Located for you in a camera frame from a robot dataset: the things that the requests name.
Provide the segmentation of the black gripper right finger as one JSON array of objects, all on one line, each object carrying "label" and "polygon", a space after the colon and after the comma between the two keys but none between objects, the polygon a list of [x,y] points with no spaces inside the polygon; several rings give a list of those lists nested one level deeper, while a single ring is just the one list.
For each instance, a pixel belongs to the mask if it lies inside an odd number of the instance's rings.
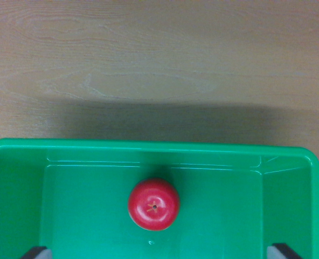
[{"label": "black gripper right finger", "polygon": [[302,257],[286,243],[273,243],[267,247],[266,255],[267,259],[302,259]]}]

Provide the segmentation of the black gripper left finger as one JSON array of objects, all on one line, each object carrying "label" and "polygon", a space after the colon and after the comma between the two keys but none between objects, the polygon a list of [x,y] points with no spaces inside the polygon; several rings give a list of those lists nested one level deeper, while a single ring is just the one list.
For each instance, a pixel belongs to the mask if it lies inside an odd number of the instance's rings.
[{"label": "black gripper left finger", "polygon": [[52,259],[52,250],[45,246],[32,247],[20,259]]}]

